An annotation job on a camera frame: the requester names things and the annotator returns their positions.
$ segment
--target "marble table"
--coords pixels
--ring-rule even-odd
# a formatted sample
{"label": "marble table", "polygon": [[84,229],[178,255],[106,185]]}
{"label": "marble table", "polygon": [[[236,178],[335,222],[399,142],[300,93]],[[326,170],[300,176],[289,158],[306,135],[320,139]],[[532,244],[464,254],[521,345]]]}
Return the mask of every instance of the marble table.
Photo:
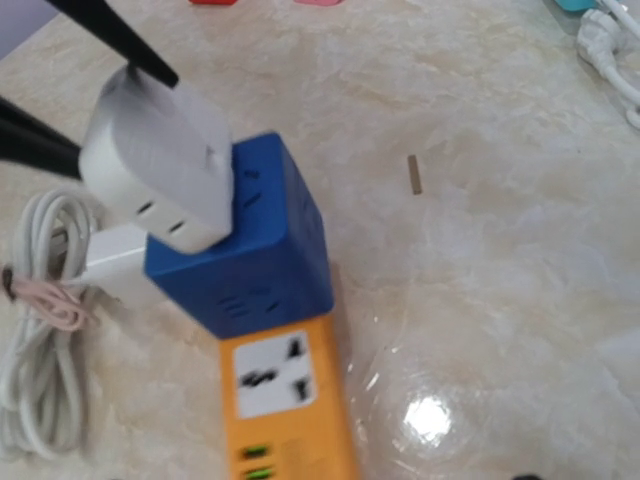
{"label": "marble table", "polygon": [[[638,478],[640,137],[576,58],[576,18],[552,0],[112,4],[236,138],[274,129],[296,158],[340,267],[367,480]],[[0,62],[0,94],[80,141],[121,64],[57,17]],[[57,181],[0,182],[6,258]],[[225,478],[216,341],[168,304],[102,316],[82,452],[0,477]]]}

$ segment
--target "usb port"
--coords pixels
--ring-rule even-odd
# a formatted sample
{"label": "usb port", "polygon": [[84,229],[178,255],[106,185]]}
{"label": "usb port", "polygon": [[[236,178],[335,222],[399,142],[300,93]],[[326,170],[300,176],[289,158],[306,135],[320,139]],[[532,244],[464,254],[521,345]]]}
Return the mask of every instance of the usb port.
{"label": "usb port", "polygon": [[258,468],[251,470],[244,474],[244,480],[265,480],[267,478],[273,478],[276,476],[275,470],[269,468]]}
{"label": "usb port", "polygon": [[253,447],[247,447],[242,451],[242,458],[245,460],[252,460],[254,458],[262,458],[269,455],[269,447],[266,445],[255,445]]}

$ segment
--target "pink hair tie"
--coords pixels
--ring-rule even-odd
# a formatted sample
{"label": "pink hair tie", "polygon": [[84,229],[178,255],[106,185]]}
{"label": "pink hair tie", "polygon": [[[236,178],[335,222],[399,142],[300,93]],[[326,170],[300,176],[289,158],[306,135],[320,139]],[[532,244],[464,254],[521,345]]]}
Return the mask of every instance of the pink hair tie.
{"label": "pink hair tie", "polygon": [[58,330],[79,330],[91,318],[80,300],[59,283],[18,277],[11,267],[5,266],[2,286],[11,301],[18,299],[26,303],[38,312],[40,320]]}

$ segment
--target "red object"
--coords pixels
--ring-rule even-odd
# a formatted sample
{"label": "red object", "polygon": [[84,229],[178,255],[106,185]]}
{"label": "red object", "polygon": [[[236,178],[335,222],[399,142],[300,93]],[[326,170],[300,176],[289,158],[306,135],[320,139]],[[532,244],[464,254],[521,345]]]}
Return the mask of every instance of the red object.
{"label": "red object", "polygon": [[189,0],[196,5],[233,5],[238,0]]}

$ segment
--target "blue cube power strip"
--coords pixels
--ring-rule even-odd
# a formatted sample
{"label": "blue cube power strip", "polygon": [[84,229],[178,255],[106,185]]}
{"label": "blue cube power strip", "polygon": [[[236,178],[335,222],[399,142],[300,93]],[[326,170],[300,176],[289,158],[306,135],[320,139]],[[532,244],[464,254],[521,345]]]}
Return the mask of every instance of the blue cube power strip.
{"label": "blue cube power strip", "polygon": [[150,237],[147,276],[221,339],[331,311],[322,217],[280,137],[236,144],[233,169],[233,233],[196,255]]}
{"label": "blue cube power strip", "polygon": [[596,8],[595,0],[556,0],[556,2],[567,12],[580,12]]}

